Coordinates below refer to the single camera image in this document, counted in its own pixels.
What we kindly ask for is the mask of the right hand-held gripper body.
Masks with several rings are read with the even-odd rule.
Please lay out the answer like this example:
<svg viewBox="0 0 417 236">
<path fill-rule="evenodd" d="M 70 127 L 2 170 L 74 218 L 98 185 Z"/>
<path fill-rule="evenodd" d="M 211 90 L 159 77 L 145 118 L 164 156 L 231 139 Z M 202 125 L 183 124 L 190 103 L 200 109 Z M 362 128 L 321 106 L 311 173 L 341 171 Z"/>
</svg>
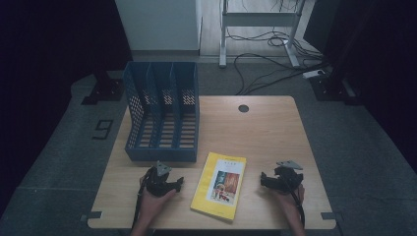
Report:
<svg viewBox="0 0 417 236">
<path fill-rule="evenodd" d="M 293 160 L 278 161 L 274 174 L 277 175 L 277 190 L 283 193 L 290 193 L 296 190 L 302 183 L 304 176 L 296 173 L 302 167 Z"/>
</svg>

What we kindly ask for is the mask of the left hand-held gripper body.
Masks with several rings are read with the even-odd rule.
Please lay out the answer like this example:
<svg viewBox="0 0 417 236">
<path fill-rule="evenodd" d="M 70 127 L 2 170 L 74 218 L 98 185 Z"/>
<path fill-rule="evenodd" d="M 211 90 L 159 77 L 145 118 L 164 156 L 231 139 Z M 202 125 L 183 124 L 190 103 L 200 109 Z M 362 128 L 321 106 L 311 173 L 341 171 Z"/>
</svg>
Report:
<svg viewBox="0 0 417 236">
<path fill-rule="evenodd" d="M 171 167 L 158 161 L 156 165 L 152 166 L 146 177 L 147 190 L 156 197 L 163 197 L 171 190 L 176 189 L 176 183 L 168 183 L 167 179 Z"/>
</svg>

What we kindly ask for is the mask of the yellow book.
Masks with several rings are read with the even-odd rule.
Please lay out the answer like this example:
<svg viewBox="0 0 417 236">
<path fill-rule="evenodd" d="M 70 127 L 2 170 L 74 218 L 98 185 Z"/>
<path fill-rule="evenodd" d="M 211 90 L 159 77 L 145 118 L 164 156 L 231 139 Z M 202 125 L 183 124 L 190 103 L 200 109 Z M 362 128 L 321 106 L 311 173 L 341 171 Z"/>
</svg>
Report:
<svg viewBox="0 0 417 236">
<path fill-rule="evenodd" d="M 246 163 L 245 157 L 210 152 L 190 209 L 232 222 L 236 214 Z"/>
</svg>

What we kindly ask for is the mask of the person's right hand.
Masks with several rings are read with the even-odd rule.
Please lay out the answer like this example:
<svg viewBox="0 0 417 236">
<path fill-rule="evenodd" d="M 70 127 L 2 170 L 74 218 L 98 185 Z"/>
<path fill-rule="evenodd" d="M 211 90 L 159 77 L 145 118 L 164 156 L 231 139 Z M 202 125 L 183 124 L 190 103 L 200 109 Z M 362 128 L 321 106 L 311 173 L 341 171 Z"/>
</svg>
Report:
<svg viewBox="0 0 417 236">
<path fill-rule="evenodd" d="M 304 201 L 305 189 L 303 185 L 300 185 L 298 189 L 294 192 L 295 196 L 298 198 L 299 203 L 297 204 L 291 194 L 282 194 L 275 192 L 275 197 L 277 199 L 278 205 L 281 208 L 282 212 L 286 216 L 298 216 L 299 210 L 298 205 L 301 205 Z"/>
</svg>

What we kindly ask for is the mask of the person's left hand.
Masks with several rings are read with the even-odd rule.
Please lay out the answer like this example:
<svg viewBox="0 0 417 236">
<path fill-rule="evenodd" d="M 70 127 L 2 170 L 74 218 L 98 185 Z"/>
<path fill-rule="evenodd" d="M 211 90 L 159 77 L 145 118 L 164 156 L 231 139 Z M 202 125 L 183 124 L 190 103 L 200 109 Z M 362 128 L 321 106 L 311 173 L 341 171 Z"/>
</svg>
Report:
<svg viewBox="0 0 417 236">
<path fill-rule="evenodd" d="M 176 190 L 171 190 L 162 197 L 156 197 L 147 190 L 144 180 L 142 180 L 141 187 L 143 191 L 141 193 L 139 221 L 153 221 L 162 211 L 164 204 L 175 196 Z"/>
</svg>

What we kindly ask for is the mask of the blue plastic file rack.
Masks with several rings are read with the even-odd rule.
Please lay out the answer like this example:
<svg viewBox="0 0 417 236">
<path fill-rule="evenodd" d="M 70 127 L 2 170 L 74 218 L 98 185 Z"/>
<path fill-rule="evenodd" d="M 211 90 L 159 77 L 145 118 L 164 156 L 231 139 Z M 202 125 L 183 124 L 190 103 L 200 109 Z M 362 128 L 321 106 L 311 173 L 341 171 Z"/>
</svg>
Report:
<svg viewBox="0 0 417 236">
<path fill-rule="evenodd" d="M 200 103 L 195 62 L 130 62 L 123 82 L 133 161 L 197 160 Z"/>
</svg>

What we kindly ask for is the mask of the grey tape piece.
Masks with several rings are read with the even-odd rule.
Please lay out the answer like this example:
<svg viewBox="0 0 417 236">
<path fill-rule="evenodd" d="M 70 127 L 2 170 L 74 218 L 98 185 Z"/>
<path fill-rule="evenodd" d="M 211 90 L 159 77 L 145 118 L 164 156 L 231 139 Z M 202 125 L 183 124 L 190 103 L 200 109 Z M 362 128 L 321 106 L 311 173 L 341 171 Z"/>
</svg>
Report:
<svg viewBox="0 0 417 236">
<path fill-rule="evenodd" d="M 336 221 L 343 220 L 343 216 L 340 212 L 322 212 L 321 216 L 323 220 L 331 220 L 331 219 L 334 219 Z"/>
</svg>

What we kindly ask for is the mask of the black stand base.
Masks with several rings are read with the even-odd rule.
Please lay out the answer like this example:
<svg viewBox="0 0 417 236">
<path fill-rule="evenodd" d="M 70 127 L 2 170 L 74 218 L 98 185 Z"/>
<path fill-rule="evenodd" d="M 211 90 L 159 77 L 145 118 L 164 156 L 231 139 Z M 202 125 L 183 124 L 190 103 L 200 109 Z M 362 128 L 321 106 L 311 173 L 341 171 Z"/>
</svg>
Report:
<svg viewBox="0 0 417 236">
<path fill-rule="evenodd" d="M 357 92 L 349 84 L 346 71 L 334 67 L 330 73 L 318 74 L 309 79 L 315 97 L 319 101 L 342 101 L 346 105 L 361 105 Z"/>
<path fill-rule="evenodd" d="M 121 79 L 111 79 L 106 71 L 98 70 L 93 73 L 96 83 L 82 105 L 96 105 L 100 101 L 119 101 L 124 92 Z"/>
</svg>

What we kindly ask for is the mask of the white power strip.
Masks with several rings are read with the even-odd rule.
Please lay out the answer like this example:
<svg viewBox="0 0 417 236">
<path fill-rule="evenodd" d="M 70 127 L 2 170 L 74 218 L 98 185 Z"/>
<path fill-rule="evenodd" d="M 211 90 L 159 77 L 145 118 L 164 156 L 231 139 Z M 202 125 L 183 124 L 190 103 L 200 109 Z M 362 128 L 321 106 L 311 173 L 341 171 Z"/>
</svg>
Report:
<svg viewBox="0 0 417 236">
<path fill-rule="evenodd" d="M 314 71 L 309 71 L 309 72 L 303 73 L 303 78 L 304 79 L 311 79 L 311 78 L 315 78 L 315 77 L 324 76 L 325 74 L 326 74 L 326 72 L 324 70 L 314 70 Z"/>
</svg>

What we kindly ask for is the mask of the dark curtain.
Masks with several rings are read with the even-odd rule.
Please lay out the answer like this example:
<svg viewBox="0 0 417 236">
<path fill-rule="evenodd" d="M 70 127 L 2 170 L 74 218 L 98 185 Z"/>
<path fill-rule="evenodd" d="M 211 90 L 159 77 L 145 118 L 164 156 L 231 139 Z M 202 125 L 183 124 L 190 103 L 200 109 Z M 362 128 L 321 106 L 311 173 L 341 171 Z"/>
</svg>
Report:
<svg viewBox="0 0 417 236">
<path fill-rule="evenodd" d="M 131 58 L 115 0 L 0 0 L 0 216 L 60 122 L 72 84 Z"/>
<path fill-rule="evenodd" d="M 417 173 L 417 0 L 316 0 L 304 39 L 346 71 Z"/>
</svg>

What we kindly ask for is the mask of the white cabinet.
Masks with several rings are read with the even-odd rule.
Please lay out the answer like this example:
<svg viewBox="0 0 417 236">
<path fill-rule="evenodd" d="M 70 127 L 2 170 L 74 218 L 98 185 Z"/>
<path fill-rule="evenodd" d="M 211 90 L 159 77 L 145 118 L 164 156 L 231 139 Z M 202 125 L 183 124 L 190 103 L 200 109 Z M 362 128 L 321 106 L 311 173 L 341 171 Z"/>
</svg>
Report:
<svg viewBox="0 0 417 236">
<path fill-rule="evenodd" d="M 130 49 L 199 55 L 202 0 L 115 0 Z"/>
</svg>

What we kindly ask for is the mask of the white metal desk frame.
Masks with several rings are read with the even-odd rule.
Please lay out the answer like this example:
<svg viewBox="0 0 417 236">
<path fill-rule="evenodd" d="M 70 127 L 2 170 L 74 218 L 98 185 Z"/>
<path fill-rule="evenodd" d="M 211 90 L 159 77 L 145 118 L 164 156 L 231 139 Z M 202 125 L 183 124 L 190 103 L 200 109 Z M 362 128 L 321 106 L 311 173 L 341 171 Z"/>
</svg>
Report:
<svg viewBox="0 0 417 236">
<path fill-rule="evenodd" d="M 294 42 L 305 2 L 306 0 L 298 0 L 293 12 L 235 13 L 228 11 L 228 0 L 220 0 L 219 67 L 225 68 L 227 65 L 226 32 L 229 27 L 290 27 L 290 35 L 283 41 L 283 46 L 292 67 L 299 68 L 300 64 L 295 54 Z"/>
</svg>

